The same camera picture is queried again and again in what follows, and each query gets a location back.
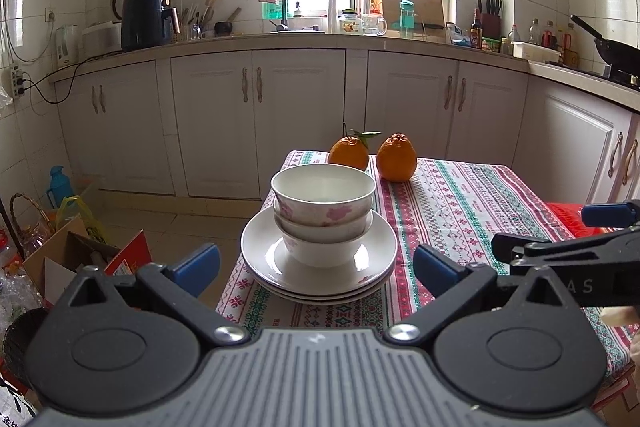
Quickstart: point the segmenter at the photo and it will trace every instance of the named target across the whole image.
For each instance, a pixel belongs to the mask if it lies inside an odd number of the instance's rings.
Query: blue pitcher
[[[59,208],[63,199],[75,195],[74,190],[71,188],[71,180],[66,174],[62,173],[62,169],[62,165],[56,165],[49,172],[51,183],[49,190],[47,190],[47,197],[53,208]]]

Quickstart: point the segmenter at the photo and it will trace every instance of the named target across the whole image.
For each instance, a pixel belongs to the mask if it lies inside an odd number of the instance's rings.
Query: wok
[[[580,26],[580,28],[593,35],[600,57],[611,66],[612,69],[615,68],[628,74],[640,76],[640,50],[638,48],[629,46],[624,42],[603,38],[595,28],[588,25],[577,15],[571,15],[571,20]]]

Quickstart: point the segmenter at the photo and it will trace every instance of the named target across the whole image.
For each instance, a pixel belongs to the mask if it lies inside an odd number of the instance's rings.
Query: faucet
[[[277,32],[285,32],[289,29],[287,27],[287,0],[282,0],[282,20],[280,21],[280,24],[276,24],[273,21],[270,22],[276,26]]]

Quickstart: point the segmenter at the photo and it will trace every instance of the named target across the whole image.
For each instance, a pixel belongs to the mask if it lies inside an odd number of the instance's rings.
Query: stack of plates
[[[373,223],[349,262],[317,268],[297,261],[287,250],[282,232],[265,208],[242,232],[244,261],[262,286],[291,301],[311,305],[337,305],[376,292],[391,277],[398,241],[391,226],[373,213]]]

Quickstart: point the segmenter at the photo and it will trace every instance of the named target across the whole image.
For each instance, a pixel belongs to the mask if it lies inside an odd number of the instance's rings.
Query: orange fruit
[[[364,171],[369,166],[369,150],[359,138],[347,136],[338,140],[331,147],[327,163],[345,165]]]
[[[394,134],[380,146],[376,167],[380,177],[388,182],[404,183],[411,179],[418,166],[414,146],[404,134]]]

